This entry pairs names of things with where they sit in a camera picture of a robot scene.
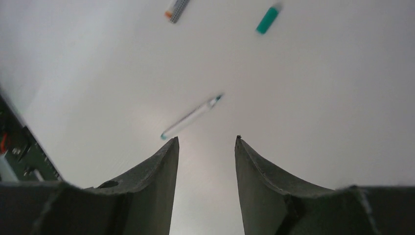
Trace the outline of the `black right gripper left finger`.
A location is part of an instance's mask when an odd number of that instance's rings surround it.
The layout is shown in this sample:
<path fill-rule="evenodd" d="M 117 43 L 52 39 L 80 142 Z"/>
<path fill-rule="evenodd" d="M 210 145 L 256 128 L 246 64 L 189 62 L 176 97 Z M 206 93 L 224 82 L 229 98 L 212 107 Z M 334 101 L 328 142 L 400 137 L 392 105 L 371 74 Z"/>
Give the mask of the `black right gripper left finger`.
<path fill-rule="evenodd" d="M 179 163 L 179 139 L 96 188 L 64 181 L 2 182 L 3 235 L 167 235 Z"/>

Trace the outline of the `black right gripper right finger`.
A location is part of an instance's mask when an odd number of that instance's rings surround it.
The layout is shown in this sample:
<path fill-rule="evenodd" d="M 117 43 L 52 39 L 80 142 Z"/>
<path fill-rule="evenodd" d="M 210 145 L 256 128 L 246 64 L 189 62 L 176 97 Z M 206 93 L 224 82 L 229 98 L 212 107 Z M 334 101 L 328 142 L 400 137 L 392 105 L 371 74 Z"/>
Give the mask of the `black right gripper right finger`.
<path fill-rule="evenodd" d="M 235 168 L 247 235 L 412 235 L 413 186 L 331 190 L 298 178 L 259 155 L 241 137 Z"/>

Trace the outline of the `white pen green end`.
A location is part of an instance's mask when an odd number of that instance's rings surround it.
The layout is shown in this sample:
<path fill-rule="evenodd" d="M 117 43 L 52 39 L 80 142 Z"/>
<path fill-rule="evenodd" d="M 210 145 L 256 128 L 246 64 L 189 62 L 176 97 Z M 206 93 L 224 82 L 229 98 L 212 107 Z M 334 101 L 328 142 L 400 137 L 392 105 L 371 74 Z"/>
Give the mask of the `white pen green end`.
<path fill-rule="evenodd" d="M 202 115 L 212 110 L 216 106 L 216 104 L 222 99 L 223 96 L 224 96 L 224 93 L 221 93 L 221 94 L 217 94 L 213 97 L 208 98 L 206 101 L 201 103 L 198 107 L 196 107 L 194 110 L 190 111 L 188 114 L 184 115 L 179 120 L 177 120 L 175 123 L 173 123 L 168 128 L 166 128 L 161 133 L 160 138 L 162 140 L 166 140 L 178 134 L 180 131 L 182 131 L 187 126 L 189 126 L 194 121 L 196 121 L 199 117 L 201 117 Z"/>

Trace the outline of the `green pen cap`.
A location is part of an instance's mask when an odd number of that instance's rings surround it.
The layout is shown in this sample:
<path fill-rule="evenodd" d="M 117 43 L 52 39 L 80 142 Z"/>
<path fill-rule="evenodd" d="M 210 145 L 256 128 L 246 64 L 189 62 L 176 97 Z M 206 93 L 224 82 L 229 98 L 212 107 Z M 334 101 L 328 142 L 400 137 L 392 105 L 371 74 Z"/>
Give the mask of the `green pen cap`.
<path fill-rule="evenodd" d="M 256 27 L 256 32 L 259 34 L 265 34 L 274 21 L 277 19 L 280 13 L 280 7 L 277 5 L 271 6 L 267 12 L 264 14 L 263 18 L 259 22 L 258 26 Z"/>

